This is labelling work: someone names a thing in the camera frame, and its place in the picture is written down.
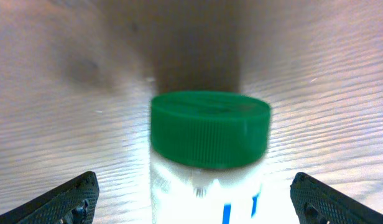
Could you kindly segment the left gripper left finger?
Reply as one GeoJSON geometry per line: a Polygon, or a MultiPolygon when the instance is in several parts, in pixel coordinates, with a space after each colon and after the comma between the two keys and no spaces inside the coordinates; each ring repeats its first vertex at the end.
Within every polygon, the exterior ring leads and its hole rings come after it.
{"type": "Polygon", "coordinates": [[[85,172],[0,215],[0,224],[92,224],[99,197],[96,174],[85,172]]]}

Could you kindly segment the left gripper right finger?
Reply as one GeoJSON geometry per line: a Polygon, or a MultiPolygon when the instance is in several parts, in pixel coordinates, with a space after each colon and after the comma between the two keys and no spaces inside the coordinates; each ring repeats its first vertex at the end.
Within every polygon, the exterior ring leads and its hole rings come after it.
{"type": "Polygon", "coordinates": [[[295,175],[290,198],[301,224],[383,224],[383,214],[304,172],[295,175]]]}

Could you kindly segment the green-lid white jar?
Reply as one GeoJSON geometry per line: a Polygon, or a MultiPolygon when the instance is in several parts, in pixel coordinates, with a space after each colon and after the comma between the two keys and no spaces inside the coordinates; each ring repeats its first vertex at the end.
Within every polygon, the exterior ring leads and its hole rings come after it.
{"type": "Polygon", "coordinates": [[[270,106],[222,91],[176,91],[150,102],[154,224],[259,223],[270,106]]]}

